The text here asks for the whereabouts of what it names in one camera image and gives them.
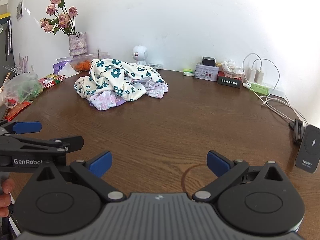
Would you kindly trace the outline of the person's left hand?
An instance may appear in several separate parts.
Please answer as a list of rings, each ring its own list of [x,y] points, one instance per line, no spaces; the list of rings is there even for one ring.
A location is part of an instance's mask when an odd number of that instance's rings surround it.
[[[0,216],[1,218],[8,217],[9,215],[9,205],[11,204],[10,193],[15,187],[15,182],[13,179],[8,178],[1,184],[3,193],[0,195]]]

